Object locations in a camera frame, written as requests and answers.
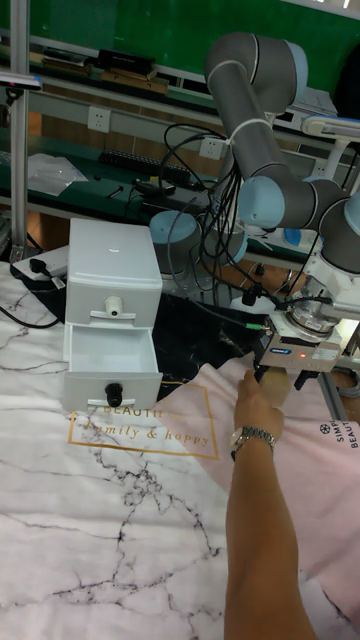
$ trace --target human arm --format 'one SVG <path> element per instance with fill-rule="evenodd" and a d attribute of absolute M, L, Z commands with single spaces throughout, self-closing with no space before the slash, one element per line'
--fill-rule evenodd
<path fill-rule="evenodd" d="M 253 375 L 239 384 L 235 428 L 278 440 L 281 411 Z M 298 588 L 298 546 L 269 444 L 251 438 L 236 454 L 227 511 L 229 578 L 225 640 L 314 640 Z"/>

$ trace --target power strip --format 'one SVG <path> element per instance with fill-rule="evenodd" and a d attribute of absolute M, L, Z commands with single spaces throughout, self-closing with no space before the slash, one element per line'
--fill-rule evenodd
<path fill-rule="evenodd" d="M 67 273 L 68 253 L 69 246 L 67 245 L 66 247 L 61 247 L 60 249 L 54 249 L 53 251 L 40 253 L 38 256 L 36 256 L 36 258 L 45 262 L 47 270 L 53 277 L 60 277 Z M 32 280 L 48 280 L 48 278 L 46 278 L 44 274 L 33 273 L 31 271 L 30 260 L 31 258 L 26 258 L 26 260 L 15 262 L 14 267 L 16 267 L 18 271 L 21 271 L 21 273 L 23 273 L 28 278 L 31 278 Z"/>

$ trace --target green wall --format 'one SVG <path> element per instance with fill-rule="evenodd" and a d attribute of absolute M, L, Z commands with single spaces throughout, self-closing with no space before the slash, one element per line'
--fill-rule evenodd
<path fill-rule="evenodd" d="M 0 27 L 9 27 L 0 0 Z M 253 31 L 301 45 L 309 85 L 332 92 L 360 20 L 281 0 L 32 0 L 32 35 L 94 49 L 155 56 L 159 64 L 202 72 L 206 52 L 229 31 Z"/>

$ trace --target white marble surface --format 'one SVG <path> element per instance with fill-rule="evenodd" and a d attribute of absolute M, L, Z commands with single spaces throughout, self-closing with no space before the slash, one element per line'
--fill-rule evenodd
<path fill-rule="evenodd" d="M 0 299 L 51 319 L 1 263 Z M 191 457 L 68 444 L 62 338 L 0 314 L 0 637 L 219 640 L 226 494 Z M 358 637 L 300 582 L 318 638 Z"/>

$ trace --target black drawer knob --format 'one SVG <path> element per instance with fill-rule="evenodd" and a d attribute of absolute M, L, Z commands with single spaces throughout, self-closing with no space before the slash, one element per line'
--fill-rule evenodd
<path fill-rule="evenodd" d="M 120 407 L 122 403 L 122 386 L 118 382 L 112 382 L 105 388 L 109 407 Z"/>

